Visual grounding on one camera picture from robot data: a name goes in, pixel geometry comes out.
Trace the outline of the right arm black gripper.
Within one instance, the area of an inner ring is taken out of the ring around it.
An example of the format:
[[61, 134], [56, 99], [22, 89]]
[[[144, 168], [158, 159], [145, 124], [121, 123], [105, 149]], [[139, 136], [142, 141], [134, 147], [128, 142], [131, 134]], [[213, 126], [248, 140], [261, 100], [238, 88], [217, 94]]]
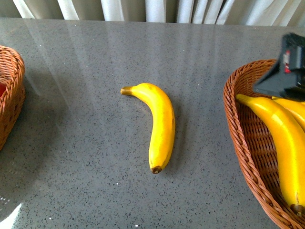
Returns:
[[283, 36], [280, 59], [253, 85], [261, 94], [279, 94], [293, 100], [305, 99], [305, 38], [295, 33]]

